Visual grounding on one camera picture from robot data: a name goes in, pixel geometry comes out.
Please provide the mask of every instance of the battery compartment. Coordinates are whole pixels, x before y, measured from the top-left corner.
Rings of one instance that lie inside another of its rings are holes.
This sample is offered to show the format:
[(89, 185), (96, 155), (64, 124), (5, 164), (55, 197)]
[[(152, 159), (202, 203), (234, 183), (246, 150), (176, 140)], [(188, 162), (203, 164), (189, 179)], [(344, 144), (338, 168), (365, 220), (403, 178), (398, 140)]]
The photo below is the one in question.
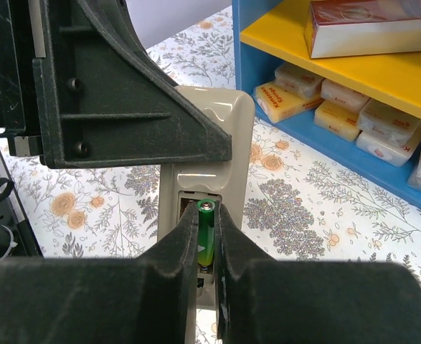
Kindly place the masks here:
[[(179, 207), (177, 214), (177, 223), (191, 203), (198, 202), (201, 199), (211, 199), (213, 201), (222, 201), (222, 197), (215, 193), (198, 192), (198, 191), (180, 191)], [(214, 284), (213, 263), (207, 268), (197, 267), (197, 297), (203, 293), (204, 287), (211, 287)]]

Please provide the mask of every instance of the screw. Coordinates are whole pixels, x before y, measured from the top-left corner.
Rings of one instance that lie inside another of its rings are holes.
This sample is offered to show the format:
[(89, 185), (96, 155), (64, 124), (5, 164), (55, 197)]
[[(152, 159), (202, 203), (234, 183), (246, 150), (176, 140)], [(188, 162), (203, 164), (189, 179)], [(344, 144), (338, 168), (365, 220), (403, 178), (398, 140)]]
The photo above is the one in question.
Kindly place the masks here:
[(77, 77), (72, 77), (67, 81), (67, 86), (70, 91), (79, 92), (82, 89), (81, 80)]
[(75, 152), (78, 156), (84, 158), (89, 154), (89, 148), (84, 142), (79, 141), (75, 144)]

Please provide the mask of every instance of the floral tablecloth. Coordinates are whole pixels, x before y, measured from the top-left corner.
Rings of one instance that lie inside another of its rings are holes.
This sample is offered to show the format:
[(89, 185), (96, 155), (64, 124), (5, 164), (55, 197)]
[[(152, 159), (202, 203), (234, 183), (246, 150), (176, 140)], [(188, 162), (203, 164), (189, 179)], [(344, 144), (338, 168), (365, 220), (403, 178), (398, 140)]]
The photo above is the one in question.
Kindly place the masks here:
[[(235, 88), (232, 10), (148, 50), (182, 85)], [(159, 167), (51, 171), (0, 140), (46, 257), (135, 257), (156, 242)], [(256, 120), (242, 230), (277, 259), (398, 262), (421, 284), (421, 211)], [(216, 341), (200, 310), (197, 343)]]

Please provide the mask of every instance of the aa battery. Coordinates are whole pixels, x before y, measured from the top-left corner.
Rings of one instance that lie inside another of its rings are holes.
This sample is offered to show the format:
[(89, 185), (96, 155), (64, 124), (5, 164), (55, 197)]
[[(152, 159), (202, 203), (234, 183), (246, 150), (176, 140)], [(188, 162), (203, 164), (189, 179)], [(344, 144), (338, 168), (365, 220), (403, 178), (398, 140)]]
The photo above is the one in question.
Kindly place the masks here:
[(215, 202), (202, 199), (197, 202), (199, 210), (199, 238), (197, 247), (197, 262), (202, 267), (213, 263), (214, 255), (214, 214)]

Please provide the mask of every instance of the yellow shelf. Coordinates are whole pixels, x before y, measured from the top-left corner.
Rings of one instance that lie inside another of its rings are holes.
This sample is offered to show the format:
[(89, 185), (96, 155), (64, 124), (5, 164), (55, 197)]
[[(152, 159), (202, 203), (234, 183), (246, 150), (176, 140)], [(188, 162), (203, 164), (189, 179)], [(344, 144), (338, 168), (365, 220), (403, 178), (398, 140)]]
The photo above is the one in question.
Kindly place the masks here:
[(421, 118), (421, 52), (310, 59), (309, 0), (285, 0), (240, 34), (245, 44)]

